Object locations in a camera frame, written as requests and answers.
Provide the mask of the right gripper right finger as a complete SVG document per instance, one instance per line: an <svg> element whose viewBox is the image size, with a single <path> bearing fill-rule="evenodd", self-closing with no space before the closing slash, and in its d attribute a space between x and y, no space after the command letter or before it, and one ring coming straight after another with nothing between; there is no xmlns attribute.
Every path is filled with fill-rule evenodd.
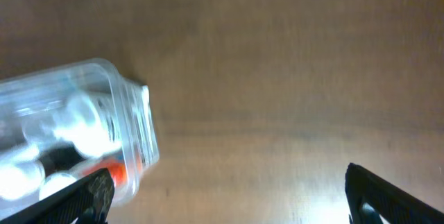
<svg viewBox="0 0 444 224"><path fill-rule="evenodd" d="M350 208L349 221L353 224L443 222L443 212L357 164L348 165L345 194Z"/></svg>

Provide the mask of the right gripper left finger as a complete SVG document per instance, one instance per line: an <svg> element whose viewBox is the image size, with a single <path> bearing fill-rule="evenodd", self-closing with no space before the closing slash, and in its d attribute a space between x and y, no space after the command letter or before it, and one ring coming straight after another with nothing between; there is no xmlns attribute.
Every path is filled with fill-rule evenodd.
<svg viewBox="0 0 444 224"><path fill-rule="evenodd" d="M113 198L110 172L99 169L3 219L1 224L107 224Z"/></svg>

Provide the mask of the black bottle white cap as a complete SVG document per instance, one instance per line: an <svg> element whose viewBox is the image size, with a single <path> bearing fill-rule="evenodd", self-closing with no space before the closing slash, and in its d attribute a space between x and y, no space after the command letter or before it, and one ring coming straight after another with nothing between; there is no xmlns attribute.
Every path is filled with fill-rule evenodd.
<svg viewBox="0 0 444 224"><path fill-rule="evenodd" d="M1 162L1 199L14 201L37 191L47 177L85 158L73 146L48 150L30 161Z"/></svg>

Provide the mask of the orange tube white cap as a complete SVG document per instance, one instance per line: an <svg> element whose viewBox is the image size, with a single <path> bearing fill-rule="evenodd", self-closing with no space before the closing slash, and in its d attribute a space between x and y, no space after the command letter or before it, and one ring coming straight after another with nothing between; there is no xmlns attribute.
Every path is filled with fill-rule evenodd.
<svg viewBox="0 0 444 224"><path fill-rule="evenodd" d="M39 199L43 200L99 169L109 170L115 189L129 182L129 175L122 156L116 155L99 160L87 160L77 163L70 169L57 171L49 175L40 187Z"/></svg>

